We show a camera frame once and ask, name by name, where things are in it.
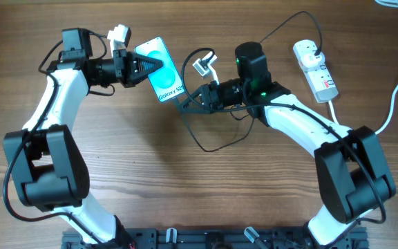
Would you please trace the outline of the Samsung Galaxy smartphone cyan screen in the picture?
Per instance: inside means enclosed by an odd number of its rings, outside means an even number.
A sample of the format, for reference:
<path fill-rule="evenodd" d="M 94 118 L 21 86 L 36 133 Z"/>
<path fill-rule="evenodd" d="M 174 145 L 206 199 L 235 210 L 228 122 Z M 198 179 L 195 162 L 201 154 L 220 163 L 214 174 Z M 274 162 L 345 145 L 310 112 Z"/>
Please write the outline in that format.
<path fill-rule="evenodd" d="M 162 68 L 149 74 L 149 81 L 160 102 L 166 102 L 184 93 L 182 80 L 161 37 L 156 37 L 135 47 L 139 55 L 161 60 Z"/>

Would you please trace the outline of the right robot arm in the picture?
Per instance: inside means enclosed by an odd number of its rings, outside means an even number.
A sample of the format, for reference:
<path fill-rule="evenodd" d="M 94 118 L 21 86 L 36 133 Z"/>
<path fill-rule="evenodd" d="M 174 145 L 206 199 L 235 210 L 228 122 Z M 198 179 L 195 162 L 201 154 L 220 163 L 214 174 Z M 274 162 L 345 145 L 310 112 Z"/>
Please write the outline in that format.
<path fill-rule="evenodd" d="M 238 78 L 213 81 L 188 93 L 178 104 L 181 114 L 246 110 L 255 120 L 279 130 L 315 160 L 323 205 L 305 224 L 305 248 L 330 248 L 378 208 L 386 221 L 384 202 L 396 194 L 394 179 L 376 133 L 336 124 L 302 104 L 291 91 L 272 80 L 258 42 L 235 49 Z"/>

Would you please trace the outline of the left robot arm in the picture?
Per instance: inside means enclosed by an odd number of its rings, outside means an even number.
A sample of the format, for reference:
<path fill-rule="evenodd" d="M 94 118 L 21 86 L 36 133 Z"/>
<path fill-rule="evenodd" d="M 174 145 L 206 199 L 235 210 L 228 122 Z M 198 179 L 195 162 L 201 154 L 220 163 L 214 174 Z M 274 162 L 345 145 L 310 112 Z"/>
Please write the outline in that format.
<path fill-rule="evenodd" d="M 60 217 L 79 233 L 83 248 L 135 248 L 137 241 L 120 220 L 91 194 L 88 167 L 72 129 L 83 99 L 93 86 L 134 87 L 162 68 L 162 61 L 127 49 L 131 29 L 118 25 L 100 37 L 105 55 L 93 57 L 93 31 L 69 28 L 53 46 L 57 59 L 45 57 L 39 72 L 46 90 L 32 117 L 7 133 L 3 149 L 8 168 L 3 186 L 13 184 L 26 207 L 41 220 Z"/>

